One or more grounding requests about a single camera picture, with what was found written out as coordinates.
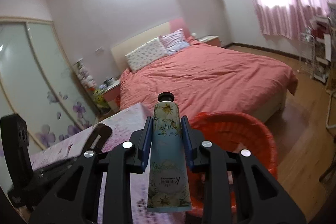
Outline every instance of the wall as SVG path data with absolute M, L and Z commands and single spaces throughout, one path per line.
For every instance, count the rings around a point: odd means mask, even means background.
M 232 41 L 299 54 L 298 41 L 262 35 L 252 0 L 224 0 Z
M 47 0 L 70 61 L 83 58 L 98 83 L 117 76 L 110 48 L 145 30 L 184 17 L 191 32 L 228 43 L 222 0 Z M 98 55 L 95 50 L 103 47 Z
M 0 0 L 0 16 L 51 20 L 46 0 Z

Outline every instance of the red plastic bin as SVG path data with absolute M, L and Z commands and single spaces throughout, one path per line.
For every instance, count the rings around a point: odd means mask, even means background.
M 241 112 L 201 112 L 189 121 L 191 128 L 202 131 L 206 140 L 227 151 L 235 151 L 242 143 L 277 178 L 277 149 L 272 133 L 261 121 Z M 189 190 L 194 216 L 203 216 L 201 174 L 188 170 Z M 236 211 L 234 193 L 231 195 L 231 208 Z

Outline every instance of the pillow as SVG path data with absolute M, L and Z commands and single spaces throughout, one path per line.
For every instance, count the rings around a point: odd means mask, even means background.
M 168 55 L 167 50 L 157 37 L 126 54 L 125 57 L 131 70 L 137 72 L 146 65 L 166 55 Z
M 183 30 L 179 29 L 165 36 L 159 36 L 161 43 L 166 47 L 169 55 L 189 46 L 185 40 Z

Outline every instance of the sliding wardrobe door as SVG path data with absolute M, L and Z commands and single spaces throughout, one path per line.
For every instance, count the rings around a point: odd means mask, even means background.
M 10 115 L 12 113 L 13 113 L 13 111 L 12 111 L 10 105 L 8 104 L 8 102 L 6 100 L 6 96 L 5 96 L 5 94 L 4 94 L 4 92 L 1 88 L 1 85 L 0 85 L 0 117 Z M 29 154 L 32 155 L 32 154 L 35 154 L 39 151 L 41 151 L 41 148 L 38 147 L 38 145 L 35 143 L 35 141 L 32 138 L 30 138 L 29 139 L 29 147 L 28 147 Z M 10 186 L 12 185 L 12 180 L 11 180 L 11 176 L 9 175 L 6 160 L 5 160 L 5 156 L 4 156 L 4 153 L 3 153 L 3 147 L 2 147 L 2 142 L 1 142 L 1 132 L 0 132 L 0 170 L 1 170 L 1 173 L 0 173 L 0 187 L 2 188 L 4 193 L 6 194 L 7 191 L 9 190 Z
M 92 126 L 96 116 L 73 81 L 72 71 L 63 58 L 49 24 L 27 23 L 36 60 L 59 100 L 83 128 Z
M 1 24 L 0 75 L 4 92 L 28 130 L 49 147 L 79 131 L 58 103 L 34 59 L 25 24 Z

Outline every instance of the black mount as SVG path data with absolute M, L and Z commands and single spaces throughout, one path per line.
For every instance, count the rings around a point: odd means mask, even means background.
M 30 224 L 97 222 L 102 173 L 107 172 L 103 224 L 131 224 L 129 174 L 142 174 L 148 163 L 153 119 L 112 151 L 83 153 L 33 211 Z M 238 224 L 306 224 L 305 216 L 276 179 L 248 150 L 231 153 L 205 141 L 181 119 L 187 164 L 205 172 L 203 223 L 232 223 L 227 171 L 234 179 Z
M 27 206 L 27 209 L 32 212 L 78 157 L 61 160 L 33 171 L 28 154 L 26 122 L 20 115 L 11 114 L 2 117 L 0 125 L 6 164 L 13 182 L 7 193 L 8 198 L 15 208 Z M 111 134 L 110 127 L 98 124 L 86 141 L 84 151 L 90 149 L 101 153 L 103 145 Z

